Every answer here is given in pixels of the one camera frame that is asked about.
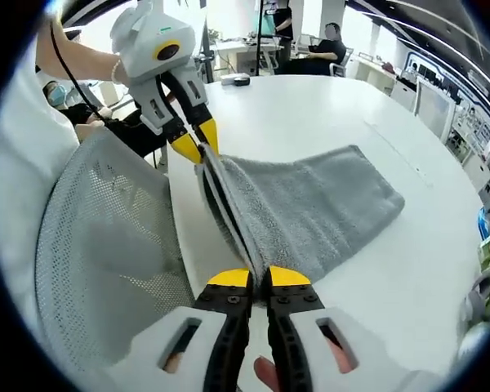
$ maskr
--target black cable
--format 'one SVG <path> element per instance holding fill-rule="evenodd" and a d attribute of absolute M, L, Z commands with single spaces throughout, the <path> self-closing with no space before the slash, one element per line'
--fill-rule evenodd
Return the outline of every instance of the black cable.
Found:
<path fill-rule="evenodd" d="M 257 48 L 256 48 L 256 76 L 260 76 L 260 55 L 261 55 L 261 28 L 263 26 L 263 0 L 260 1 L 260 11 L 258 15 L 260 16 L 258 20 L 258 34 L 257 34 Z"/>
<path fill-rule="evenodd" d="M 87 99 L 82 91 L 82 88 L 78 85 L 78 82 L 74 78 L 73 74 L 69 70 L 69 67 L 65 63 L 62 55 L 60 54 L 60 49 L 56 44 L 55 32 L 52 23 L 49 25 L 51 31 L 52 46 L 55 49 L 56 57 L 64 68 L 65 72 L 69 76 L 69 79 L 73 82 L 74 87 L 78 90 L 78 93 L 83 98 L 83 101 L 92 110 L 98 119 L 104 122 L 104 125 L 119 138 L 123 143 L 125 143 L 130 149 L 132 149 L 136 154 L 140 155 L 142 158 L 146 157 L 148 154 L 155 151 L 157 148 L 164 146 L 167 142 L 165 136 L 156 135 L 151 131 L 146 125 L 140 122 L 137 125 L 128 125 L 117 119 L 109 118 L 105 119 L 99 112 L 98 109 Z M 165 95 L 161 96 L 167 105 L 167 99 Z"/>
<path fill-rule="evenodd" d="M 55 30 L 53 29 L 52 22 L 49 24 L 49 29 L 51 30 L 51 40 L 52 40 L 52 46 L 55 49 L 56 57 L 58 57 L 58 61 L 60 62 L 61 66 L 64 68 L 65 72 L 67 73 L 67 76 L 69 76 L 69 79 L 71 79 L 71 82 L 73 82 L 74 87 L 78 91 L 78 94 L 82 97 L 83 101 L 89 106 L 89 108 L 92 110 L 92 113 L 95 114 L 95 116 L 98 117 L 99 120 L 103 121 L 104 124 L 106 124 L 105 118 L 98 112 L 98 109 L 89 101 L 89 99 L 85 96 L 83 93 L 82 89 L 78 85 L 78 82 L 74 78 L 73 74 L 69 70 L 69 67 L 65 63 L 64 59 L 62 58 L 62 55 L 60 54 L 60 49 L 58 49 L 58 45 L 56 44 L 56 39 L 55 39 Z"/>

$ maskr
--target human hand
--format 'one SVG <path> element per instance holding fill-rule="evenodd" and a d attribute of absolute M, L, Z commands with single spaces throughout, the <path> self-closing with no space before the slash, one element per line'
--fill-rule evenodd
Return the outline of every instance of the human hand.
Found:
<path fill-rule="evenodd" d="M 336 358 L 337 367 L 339 368 L 340 373 L 348 373 L 354 370 L 347 359 L 345 352 L 328 339 L 327 343 L 330 346 L 330 350 L 332 350 L 334 358 Z M 267 385 L 273 392 L 281 392 L 278 375 L 276 374 L 276 366 L 267 358 L 259 357 L 254 361 L 254 373 L 256 374 L 256 377 L 258 377 L 260 381 Z"/>
<path fill-rule="evenodd" d="M 180 361 L 182 356 L 183 353 L 171 355 L 171 357 L 167 359 L 167 362 L 165 363 L 163 370 L 171 374 L 176 373 L 176 370 L 178 370 L 178 366 L 180 366 Z"/>
<path fill-rule="evenodd" d="M 174 94 L 172 94 L 171 92 L 169 92 L 169 93 L 167 94 L 166 99 L 167 99 L 167 102 L 168 102 L 169 104 L 171 104 L 172 102 L 174 102 L 174 100 L 176 99 L 176 97 L 174 96 Z"/>
<path fill-rule="evenodd" d="M 116 67 L 116 70 L 114 71 L 114 79 L 129 87 L 129 76 L 127 75 L 127 71 L 125 70 L 123 63 L 120 63 L 118 67 Z"/>
<path fill-rule="evenodd" d="M 100 116 L 103 118 L 112 118 L 113 117 L 113 111 L 109 108 L 100 108 L 100 110 L 98 110 L 98 112 L 100 113 Z"/>
<path fill-rule="evenodd" d="M 101 120 L 95 120 L 93 122 L 88 123 L 87 125 L 90 125 L 91 127 L 103 127 L 105 124 Z"/>

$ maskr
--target desk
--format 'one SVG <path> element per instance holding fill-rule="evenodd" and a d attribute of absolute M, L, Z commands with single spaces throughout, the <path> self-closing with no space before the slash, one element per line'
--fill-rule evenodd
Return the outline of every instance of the desk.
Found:
<path fill-rule="evenodd" d="M 357 63 L 358 66 L 354 74 L 355 79 L 364 80 L 378 90 L 390 95 L 395 84 L 396 75 L 385 71 L 380 65 L 359 56 L 353 58 L 353 62 Z"/>
<path fill-rule="evenodd" d="M 290 162 L 355 144 L 404 196 L 401 215 L 314 287 L 325 306 L 342 309 L 379 336 L 402 366 L 445 374 L 457 349 L 460 304 L 479 269 L 482 204 L 439 139 L 400 104 L 348 78 L 252 78 L 248 87 L 207 85 L 207 94 L 223 154 Z M 197 296 L 211 276 L 243 265 L 201 198 L 193 164 L 171 150 L 169 178 Z M 258 354 L 271 357 L 265 311 L 253 309 L 249 325 L 239 384 L 244 392 L 267 391 L 252 370 Z"/>
<path fill-rule="evenodd" d="M 251 67 L 256 67 L 256 48 L 256 45 L 247 45 L 243 41 L 217 42 L 211 45 L 211 50 L 215 52 L 217 68 L 224 68 L 221 64 L 223 59 L 225 63 L 231 64 L 237 73 L 250 75 L 254 74 L 251 72 Z M 278 49 L 279 45 L 276 45 L 273 40 L 261 44 L 261 51 L 267 62 L 267 69 L 271 74 L 274 74 L 274 65 L 269 53 Z"/>

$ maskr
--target gray towel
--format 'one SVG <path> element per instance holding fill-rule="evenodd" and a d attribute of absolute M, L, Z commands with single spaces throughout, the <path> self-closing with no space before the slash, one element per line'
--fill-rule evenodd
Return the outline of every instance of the gray towel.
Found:
<path fill-rule="evenodd" d="M 403 197 L 355 145 L 293 163 L 205 152 L 197 167 L 202 193 L 256 284 L 269 265 L 321 279 L 404 207 Z"/>

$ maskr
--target white cabinet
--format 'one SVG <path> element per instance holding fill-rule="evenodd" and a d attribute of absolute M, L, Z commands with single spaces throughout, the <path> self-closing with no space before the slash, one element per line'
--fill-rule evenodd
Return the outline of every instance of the white cabinet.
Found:
<path fill-rule="evenodd" d="M 406 110 L 412 112 L 416 100 L 416 92 L 401 82 L 396 82 L 392 89 L 392 94 L 390 94 L 390 98 L 399 102 Z"/>
<path fill-rule="evenodd" d="M 490 171 L 480 157 L 471 153 L 463 164 L 466 175 L 478 192 L 490 181 Z"/>

